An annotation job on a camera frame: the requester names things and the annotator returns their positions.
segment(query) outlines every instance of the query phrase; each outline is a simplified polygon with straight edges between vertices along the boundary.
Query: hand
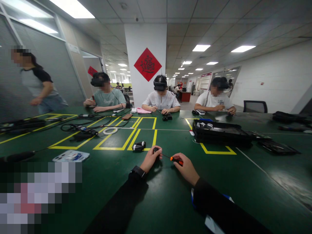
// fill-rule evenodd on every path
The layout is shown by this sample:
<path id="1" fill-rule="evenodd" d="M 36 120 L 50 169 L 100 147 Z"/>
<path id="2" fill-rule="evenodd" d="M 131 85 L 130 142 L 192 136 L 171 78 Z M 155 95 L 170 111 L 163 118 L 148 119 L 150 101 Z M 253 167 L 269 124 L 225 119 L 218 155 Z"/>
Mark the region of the hand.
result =
<path id="1" fill-rule="evenodd" d="M 217 105 L 216 107 L 214 107 L 214 111 L 222 111 L 224 108 L 224 105 Z"/>
<path id="2" fill-rule="evenodd" d="M 31 106 L 38 106 L 40 103 L 42 102 L 42 98 L 34 98 L 31 102 L 30 105 Z"/>
<path id="3" fill-rule="evenodd" d="M 149 109 L 150 111 L 152 111 L 152 112 L 155 112 L 155 111 L 157 111 L 158 110 L 158 107 L 156 107 L 156 106 L 153 106 L 153 107 L 150 107 L 150 109 Z"/>
<path id="4" fill-rule="evenodd" d="M 93 108 L 94 112 L 103 112 L 110 110 L 110 107 L 95 107 Z"/>
<path id="5" fill-rule="evenodd" d="M 145 171 L 146 173 L 148 173 L 150 171 L 150 169 L 152 168 L 152 166 L 154 165 L 154 162 L 157 158 L 157 156 L 159 155 L 159 158 L 162 159 L 162 148 L 160 146 L 153 146 L 146 154 L 145 159 L 142 163 L 142 165 L 140 166 L 140 168 Z"/>
<path id="6" fill-rule="evenodd" d="M 95 101 L 91 100 L 91 99 L 86 99 L 84 102 L 86 105 L 89 106 L 96 106 L 97 104 L 95 103 Z"/>
<path id="7" fill-rule="evenodd" d="M 236 108 L 235 107 L 231 107 L 230 109 L 227 110 L 228 113 L 230 114 L 235 114 L 236 113 Z"/>
<path id="8" fill-rule="evenodd" d="M 191 160 L 182 153 L 177 153 L 173 156 L 177 160 L 183 161 L 183 166 L 179 165 L 177 162 L 173 162 L 175 167 L 181 172 L 181 175 L 186 179 L 192 186 L 195 186 L 199 180 L 199 175 L 195 171 L 195 168 Z"/>
<path id="9" fill-rule="evenodd" d="M 169 114 L 170 113 L 170 109 L 163 109 L 162 110 L 162 114 Z"/>

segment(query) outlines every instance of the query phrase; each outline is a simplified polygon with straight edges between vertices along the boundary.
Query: office chair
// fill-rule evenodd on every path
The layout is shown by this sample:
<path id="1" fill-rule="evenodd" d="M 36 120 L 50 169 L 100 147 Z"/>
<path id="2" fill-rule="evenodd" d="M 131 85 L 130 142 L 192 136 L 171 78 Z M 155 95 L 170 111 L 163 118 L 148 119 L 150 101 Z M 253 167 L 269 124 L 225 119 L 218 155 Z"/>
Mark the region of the office chair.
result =
<path id="1" fill-rule="evenodd" d="M 247 101 L 244 100 L 243 112 L 267 113 L 267 105 L 265 101 Z"/>

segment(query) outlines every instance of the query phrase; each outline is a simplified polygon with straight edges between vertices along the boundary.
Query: black sleeve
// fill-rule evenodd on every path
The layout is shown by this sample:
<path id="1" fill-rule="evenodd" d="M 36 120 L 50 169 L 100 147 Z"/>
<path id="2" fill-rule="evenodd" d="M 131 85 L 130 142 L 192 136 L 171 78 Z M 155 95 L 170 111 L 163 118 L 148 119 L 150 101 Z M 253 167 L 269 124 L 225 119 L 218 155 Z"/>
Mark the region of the black sleeve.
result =
<path id="1" fill-rule="evenodd" d="M 50 75 L 45 72 L 43 69 L 40 68 L 34 68 L 33 70 L 33 74 L 39 79 L 41 80 L 41 82 L 45 82 L 45 81 L 50 81 L 53 83 L 53 81 L 51 80 Z"/>
<path id="2" fill-rule="evenodd" d="M 97 214 L 84 234 L 124 233 L 134 208 L 147 189 L 147 183 L 137 173 L 130 173 L 128 180 Z"/>
<path id="3" fill-rule="evenodd" d="M 194 205 L 208 214 L 226 233 L 272 233 L 235 203 L 200 178 L 194 189 Z"/>

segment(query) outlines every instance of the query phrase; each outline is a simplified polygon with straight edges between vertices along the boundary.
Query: green tabletop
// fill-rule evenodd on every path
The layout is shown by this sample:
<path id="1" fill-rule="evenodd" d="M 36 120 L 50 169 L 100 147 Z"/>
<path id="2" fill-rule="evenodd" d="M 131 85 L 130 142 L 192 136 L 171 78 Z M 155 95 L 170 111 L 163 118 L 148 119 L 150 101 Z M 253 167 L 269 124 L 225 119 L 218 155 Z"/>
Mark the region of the green tabletop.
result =
<path id="1" fill-rule="evenodd" d="M 75 107 L 39 118 L 74 118 L 91 112 L 91 109 Z M 0 135 L 2 156 L 52 146 L 35 155 L 31 160 L 34 163 L 27 164 L 27 172 L 48 171 L 47 162 L 67 149 L 90 153 L 90 158 L 82 163 L 82 183 L 75 185 L 75 192 L 63 194 L 60 204 L 49 204 L 48 214 L 41 216 L 41 233 L 83 233 L 127 180 L 130 170 L 142 163 L 146 151 L 131 150 L 133 143 L 140 141 L 146 141 L 146 149 L 154 144 L 161 146 L 168 156 L 184 153 L 201 177 L 221 193 L 231 196 L 237 205 L 273 233 L 311 233 L 311 135 L 278 130 L 278 126 L 285 125 L 273 121 L 272 114 L 237 113 L 234 117 L 227 117 L 226 112 L 210 112 L 205 116 L 194 116 L 191 111 L 180 111 L 172 116 L 173 120 L 163 122 L 159 112 L 136 113 L 117 133 L 81 142 L 71 141 L 74 132 L 63 132 L 59 126 L 22 136 Z M 120 117 L 106 117 L 93 126 L 101 125 L 109 118 L 112 126 L 124 124 Z M 249 149 L 198 144 L 189 132 L 193 119 L 198 118 L 239 124 L 245 131 L 265 133 L 302 154 L 274 156 L 256 143 Z M 27 176 L 14 176 L 10 182 L 13 181 L 27 182 Z M 135 208 L 127 233 L 209 233 L 204 224 L 205 217 L 191 204 L 191 186 L 169 159 L 163 158 L 154 165 L 147 183 L 149 188 Z M 2 192 L 9 190 L 8 185 Z"/>

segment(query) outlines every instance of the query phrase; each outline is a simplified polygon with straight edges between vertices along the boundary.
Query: white pillar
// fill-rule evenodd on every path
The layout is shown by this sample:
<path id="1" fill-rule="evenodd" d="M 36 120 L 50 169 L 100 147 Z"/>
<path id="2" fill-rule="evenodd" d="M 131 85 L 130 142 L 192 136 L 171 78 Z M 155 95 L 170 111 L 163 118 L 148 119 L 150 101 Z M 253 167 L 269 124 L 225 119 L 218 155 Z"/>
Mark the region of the white pillar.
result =
<path id="1" fill-rule="evenodd" d="M 167 24 L 125 24 L 124 30 L 134 104 L 136 107 L 141 107 L 148 94 L 154 91 L 155 77 L 161 73 L 166 74 Z M 134 67 L 146 48 L 151 51 L 162 66 L 149 82 Z"/>

